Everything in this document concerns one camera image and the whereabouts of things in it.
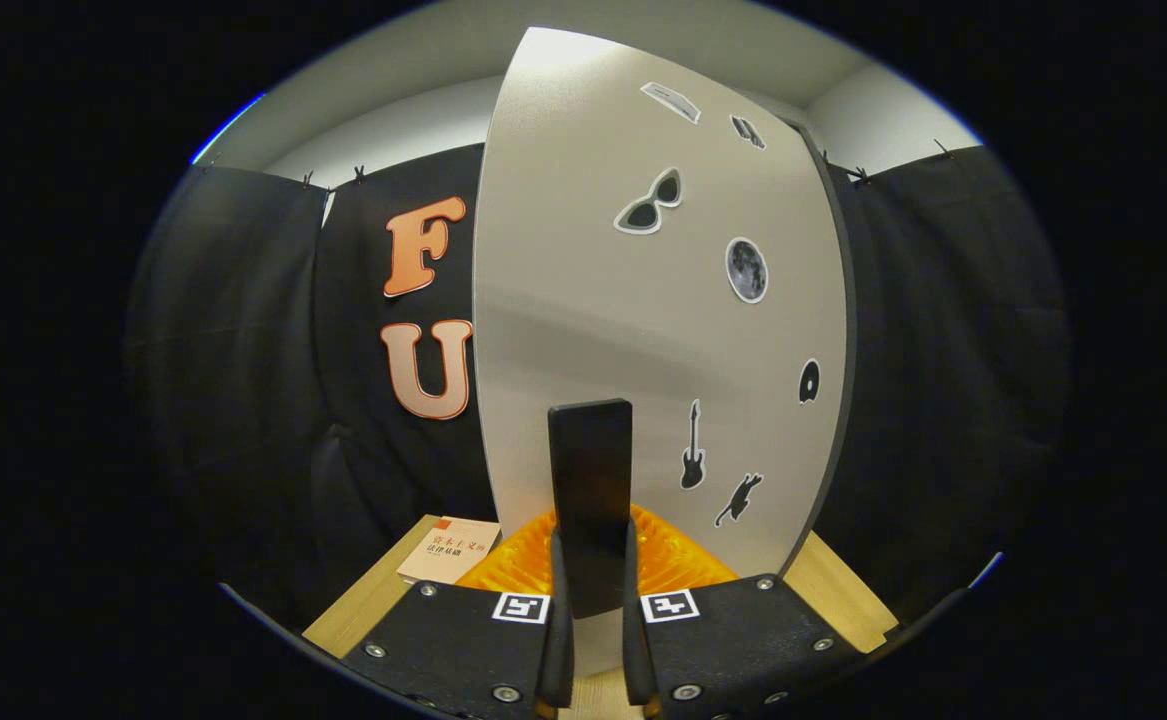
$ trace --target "white wall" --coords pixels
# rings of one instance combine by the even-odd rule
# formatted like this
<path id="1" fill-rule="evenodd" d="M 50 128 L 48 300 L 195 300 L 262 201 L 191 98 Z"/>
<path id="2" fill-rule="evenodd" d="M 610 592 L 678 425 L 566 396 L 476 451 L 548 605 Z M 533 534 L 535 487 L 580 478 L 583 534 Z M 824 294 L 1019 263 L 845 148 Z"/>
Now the white wall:
<path id="1" fill-rule="evenodd" d="M 808 113 L 827 161 L 868 174 L 938 155 L 935 140 L 949 151 L 981 145 L 925 92 L 875 63 L 836 83 Z"/>
<path id="2" fill-rule="evenodd" d="M 392 102 L 286 152 L 263 172 L 287 179 L 303 179 L 312 172 L 313 184 L 337 187 L 356 179 L 355 165 L 364 165 L 369 174 L 433 152 L 484 142 L 501 86 L 502 76 L 495 76 Z M 757 92 L 739 92 L 780 119 L 801 123 L 820 141 L 803 110 Z"/>

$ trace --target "black curtain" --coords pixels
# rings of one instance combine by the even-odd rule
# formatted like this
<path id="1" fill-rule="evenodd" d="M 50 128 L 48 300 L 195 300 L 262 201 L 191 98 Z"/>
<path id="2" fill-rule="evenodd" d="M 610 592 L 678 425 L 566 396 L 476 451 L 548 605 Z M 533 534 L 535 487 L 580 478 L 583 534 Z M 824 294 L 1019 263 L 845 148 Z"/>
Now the black curtain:
<path id="1" fill-rule="evenodd" d="M 335 592 L 307 492 L 326 415 L 310 302 L 326 195 L 261 173 L 187 170 L 144 247 L 125 337 L 162 480 L 222 579 L 291 628 Z"/>
<path id="2" fill-rule="evenodd" d="M 984 147 L 851 182 L 857 373 L 815 532 L 900 621 L 980 573 L 1043 491 L 1069 389 L 1049 242 Z"/>
<path id="3" fill-rule="evenodd" d="M 441 350 L 432 338 L 440 320 L 471 320 L 473 224 L 484 145 L 392 165 L 335 190 L 321 231 L 315 270 L 319 378 L 331 427 L 317 450 L 313 498 L 317 545 L 337 583 L 359 578 L 424 513 L 497 520 L 485 469 L 475 396 L 473 342 L 467 347 L 467 408 L 449 420 L 411 414 L 392 391 L 383 326 L 413 323 L 418 379 L 445 387 Z M 459 197 L 464 217 L 445 222 L 442 258 L 427 258 L 432 284 L 386 298 L 396 215 Z"/>

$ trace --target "book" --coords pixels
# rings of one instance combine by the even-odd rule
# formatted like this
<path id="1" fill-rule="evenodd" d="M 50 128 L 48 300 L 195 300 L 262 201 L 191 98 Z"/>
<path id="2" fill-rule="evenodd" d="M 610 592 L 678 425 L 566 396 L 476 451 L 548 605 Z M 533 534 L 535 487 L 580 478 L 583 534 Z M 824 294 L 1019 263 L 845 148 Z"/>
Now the book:
<path id="1" fill-rule="evenodd" d="M 396 569 L 406 583 L 455 583 L 488 555 L 499 538 L 498 523 L 443 516 Z"/>

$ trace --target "bolt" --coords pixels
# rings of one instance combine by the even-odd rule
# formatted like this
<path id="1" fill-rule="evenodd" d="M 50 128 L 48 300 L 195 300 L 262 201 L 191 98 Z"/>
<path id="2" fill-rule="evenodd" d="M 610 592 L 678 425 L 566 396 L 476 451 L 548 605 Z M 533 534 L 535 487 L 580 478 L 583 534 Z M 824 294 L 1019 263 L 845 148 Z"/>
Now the bolt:
<path id="1" fill-rule="evenodd" d="M 494 688 L 492 695 L 499 702 L 516 702 L 520 700 L 520 692 L 517 688 L 509 687 L 509 685 L 499 685 Z"/>
<path id="2" fill-rule="evenodd" d="M 703 688 L 698 685 L 682 685 L 682 687 L 675 688 L 671 692 L 671 697 L 676 700 L 694 700 L 699 694 L 703 693 Z"/>

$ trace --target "orange mesh object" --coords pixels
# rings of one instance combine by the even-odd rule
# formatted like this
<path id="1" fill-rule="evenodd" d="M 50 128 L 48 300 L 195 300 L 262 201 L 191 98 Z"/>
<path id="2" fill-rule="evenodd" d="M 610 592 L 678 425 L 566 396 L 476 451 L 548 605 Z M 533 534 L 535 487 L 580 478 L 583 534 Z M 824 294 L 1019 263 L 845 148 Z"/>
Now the orange mesh object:
<path id="1" fill-rule="evenodd" d="M 555 527 L 555 510 L 543 512 L 516 530 L 455 585 L 478 590 L 552 594 L 552 527 Z"/>
<path id="2" fill-rule="evenodd" d="M 704 585 L 738 580 L 733 569 L 717 560 L 669 520 L 633 505 L 637 523 L 637 592 L 701 588 Z"/>
<path id="3" fill-rule="evenodd" d="M 733 569 L 654 512 L 633 505 L 633 519 L 637 524 L 638 593 L 701 588 L 738 580 Z M 457 585 L 492 592 L 551 594 L 552 527 L 555 527 L 555 511 L 539 515 L 492 548 Z"/>

